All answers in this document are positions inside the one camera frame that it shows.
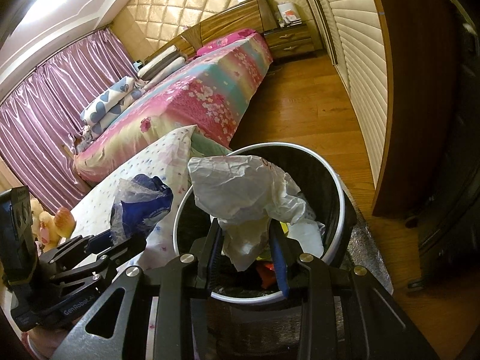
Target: curtain rod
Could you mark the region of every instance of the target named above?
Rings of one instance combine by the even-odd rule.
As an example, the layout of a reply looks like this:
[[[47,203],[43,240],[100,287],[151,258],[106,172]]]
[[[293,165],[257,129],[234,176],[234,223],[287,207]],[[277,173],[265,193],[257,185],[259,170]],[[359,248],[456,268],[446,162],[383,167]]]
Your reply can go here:
[[[55,56],[56,54],[62,52],[63,50],[65,50],[67,47],[70,47],[72,44],[75,44],[77,43],[78,41],[81,41],[82,39],[85,39],[87,36],[90,36],[92,34],[94,34],[95,32],[98,32],[98,31],[102,31],[102,30],[105,30],[105,28],[107,28],[109,26],[109,24],[107,25],[104,25],[100,28],[96,28],[95,30],[92,30],[90,32],[87,32],[85,35],[82,35],[81,37],[75,39],[75,40],[72,40],[71,42],[67,43],[66,45],[64,45],[63,47],[61,47],[60,49],[58,49],[57,51],[55,51],[54,53],[50,54],[48,57],[46,57],[45,59],[43,59],[41,62],[37,63],[35,65],[35,67],[30,70],[20,81],[18,81],[18,83],[16,83],[16,85],[10,89],[8,91],[8,93],[3,97],[3,99],[0,100],[0,107],[2,106],[2,104],[6,101],[6,99],[8,99],[8,97],[14,92],[17,90],[17,88],[28,78],[30,77],[39,67],[41,67],[42,65],[45,64],[45,62],[47,62],[51,57]]]

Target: yellow plush toy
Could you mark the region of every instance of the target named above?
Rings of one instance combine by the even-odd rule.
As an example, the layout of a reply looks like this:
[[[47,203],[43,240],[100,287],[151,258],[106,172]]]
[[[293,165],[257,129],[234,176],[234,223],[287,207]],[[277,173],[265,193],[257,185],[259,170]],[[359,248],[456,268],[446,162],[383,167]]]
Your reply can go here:
[[[75,219],[70,210],[60,207],[55,216],[44,210],[38,199],[30,200],[32,206],[32,233],[44,245],[43,251],[56,248],[60,238],[68,238],[75,229]]]

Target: floral bedspread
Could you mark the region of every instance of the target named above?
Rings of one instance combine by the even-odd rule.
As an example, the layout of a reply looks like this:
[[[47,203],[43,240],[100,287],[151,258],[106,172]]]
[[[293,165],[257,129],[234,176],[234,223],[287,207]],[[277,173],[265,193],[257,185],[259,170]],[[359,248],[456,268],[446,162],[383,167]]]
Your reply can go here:
[[[260,34],[201,56],[145,93],[84,152],[77,173],[100,182],[170,131],[196,124],[228,147],[272,55]]]

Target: purple satin curtain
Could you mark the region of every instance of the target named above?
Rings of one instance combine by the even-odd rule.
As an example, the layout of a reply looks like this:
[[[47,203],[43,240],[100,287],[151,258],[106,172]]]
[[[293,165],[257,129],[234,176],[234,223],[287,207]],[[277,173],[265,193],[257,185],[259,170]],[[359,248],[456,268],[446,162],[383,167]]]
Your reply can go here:
[[[135,77],[131,59],[101,30],[51,57],[0,106],[0,154],[46,209],[71,209],[90,191],[62,145],[82,128],[81,110],[124,76]]]

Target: folded blanket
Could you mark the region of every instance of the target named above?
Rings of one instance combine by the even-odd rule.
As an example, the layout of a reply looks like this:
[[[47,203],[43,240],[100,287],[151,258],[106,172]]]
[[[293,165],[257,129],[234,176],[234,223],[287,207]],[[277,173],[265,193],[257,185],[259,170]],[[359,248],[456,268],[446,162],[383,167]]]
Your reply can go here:
[[[154,71],[159,72],[158,67],[161,67],[161,69],[165,68],[173,59],[170,60],[170,62],[168,62],[165,65],[162,65],[163,63],[162,61],[165,58],[167,58],[170,54],[175,52],[178,52],[178,49],[176,46],[170,46],[166,50],[162,51],[160,54],[158,54],[155,58],[153,58],[149,63],[147,63],[143,68],[141,68],[138,71],[138,77],[143,80],[148,80],[147,78],[145,78],[145,75],[148,75],[150,78],[152,78],[155,75],[155,73],[154,74],[151,74],[151,73]]]
[[[110,111],[118,102],[134,89],[135,79],[125,76],[113,84],[80,114],[80,119],[85,125],[94,126]]]
[[[160,71],[155,77],[153,77],[150,80],[150,82],[148,82],[147,85],[143,87],[143,89],[145,89],[145,91],[150,90],[159,82],[166,79],[170,74],[175,73],[178,69],[183,68],[185,65],[186,65],[185,58],[182,56],[178,57],[171,64],[169,64],[162,71]]]
[[[107,128],[125,111],[135,100],[140,99],[146,92],[144,88],[135,89],[114,105],[98,123],[92,126],[92,136],[96,140]]]

